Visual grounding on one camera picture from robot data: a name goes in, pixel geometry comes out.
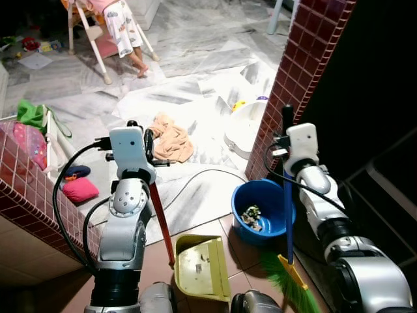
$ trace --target towel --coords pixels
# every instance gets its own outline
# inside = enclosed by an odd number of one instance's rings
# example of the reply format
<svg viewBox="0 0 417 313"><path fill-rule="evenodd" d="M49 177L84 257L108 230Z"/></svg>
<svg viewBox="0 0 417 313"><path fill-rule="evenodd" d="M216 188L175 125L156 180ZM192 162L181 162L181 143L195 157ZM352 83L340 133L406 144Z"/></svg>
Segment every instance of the towel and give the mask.
<svg viewBox="0 0 417 313"><path fill-rule="evenodd" d="M158 113L149 128L154 133L154 139L160 138L159 144L154 148L154 156L157 159L183 163L192 156L194 148L187 131L174 125L174 120L168 115Z"/></svg>

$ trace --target debris in bucket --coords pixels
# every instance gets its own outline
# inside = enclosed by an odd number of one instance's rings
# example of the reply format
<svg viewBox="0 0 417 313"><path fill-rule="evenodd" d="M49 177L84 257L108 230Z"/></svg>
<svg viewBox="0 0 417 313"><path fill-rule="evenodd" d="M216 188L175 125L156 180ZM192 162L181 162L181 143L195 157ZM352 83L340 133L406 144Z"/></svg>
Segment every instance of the debris in bucket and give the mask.
<svg viewBox="0 0 417 313"><path fill-rule="evenodd" d="M256 231L262 230L262 226L258 225L257 222L261 218L261 210L259 210L256 204L248 207L240 217L242 218L243 223L248 225L251 229Z"/></svg>

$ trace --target marble floor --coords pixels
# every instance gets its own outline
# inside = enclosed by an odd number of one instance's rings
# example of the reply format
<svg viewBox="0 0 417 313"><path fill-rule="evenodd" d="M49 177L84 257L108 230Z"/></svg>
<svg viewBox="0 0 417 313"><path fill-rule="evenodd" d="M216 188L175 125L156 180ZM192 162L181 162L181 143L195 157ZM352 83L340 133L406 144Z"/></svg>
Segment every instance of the marble floor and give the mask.
<svg viewBox="0 0 417 313"><path fill-rule="evenodd" d="M129 2L135 11L134 2ZM106 85L89 42L82 31L75 40L76 55L66 49L45 53L53 60L40 70L7 63L10 79L3 117L16 113L19 99L52 108L73 132L75 149L129 119L144 127L158 112L166 112L176 125L188 130L193 156L184 164L158 168L158 188L166 205L195 173L206 169L230 171L245 179L246 160L224 144L224 123L238 100L268 96L287 41L291 13L282 10L275 35L265 29L273 2L263 0L163 0L146 32L161 61L144 49L150 70L137 79L125 59L104 60L113 83ZM90 166L90 180L100 190L98 199L80 206L86 213L93 203L109 195L115 165L104 153L91 151L80 164ZM242 180L210 171L193 180L165 212L172 234L215 220L231 212L230 199ZM93 216L106 219L107 209ZM162 239L155 220L147 229L148 244Z"/></svg>

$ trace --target green cloth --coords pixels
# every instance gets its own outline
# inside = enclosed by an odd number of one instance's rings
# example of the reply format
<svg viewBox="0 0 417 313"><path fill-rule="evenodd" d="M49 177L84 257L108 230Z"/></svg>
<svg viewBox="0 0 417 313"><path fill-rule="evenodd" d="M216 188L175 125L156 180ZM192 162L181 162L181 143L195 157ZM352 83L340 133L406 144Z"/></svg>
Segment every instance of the green cloth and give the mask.
<svg viewBox="0 0 417 313"><path fill-rule="evenodd" d="M64 134L64 136L71 138L72 133L70 129L58 120L55 113L50 108L43 104L34 106L30 103L30 101L21 99L18 105L18 121L22 124L36 127L41 133L45 134L47 123L46 115L48 111L52 113L53 120L57 124L58 129Z"/></svg>

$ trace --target yellow toy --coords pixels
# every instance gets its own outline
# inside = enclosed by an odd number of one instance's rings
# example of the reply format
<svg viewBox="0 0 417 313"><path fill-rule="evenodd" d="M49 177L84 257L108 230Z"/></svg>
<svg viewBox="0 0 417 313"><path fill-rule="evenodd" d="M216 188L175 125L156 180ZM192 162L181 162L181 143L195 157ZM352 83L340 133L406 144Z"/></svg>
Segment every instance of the yellow toy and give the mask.
<svg viewBox="0 0 417 313"><path fill-rule="evenodd" d="M232 108L232 112L236 111L237 109L239 109L244 104L246 104L246 101L243 101L243 100L236 102L235 105Z"/></svg>

